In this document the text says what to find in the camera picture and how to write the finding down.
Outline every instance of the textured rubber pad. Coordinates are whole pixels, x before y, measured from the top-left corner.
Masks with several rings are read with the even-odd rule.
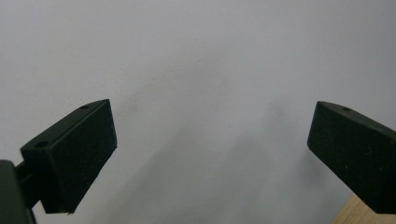
[[[341,105],[318,102],[308,146],[377,213],[396,213],[396,132]]]
[[[117,147],[109,100],[84,105],[21,149],[47,213],[74,213]]]

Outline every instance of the white wall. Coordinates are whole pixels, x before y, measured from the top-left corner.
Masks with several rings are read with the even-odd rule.
[[[91,101],[119,147],[46,223],[329,223],[318,100],[396,128],[394,1],[0,1],[0,155]]]

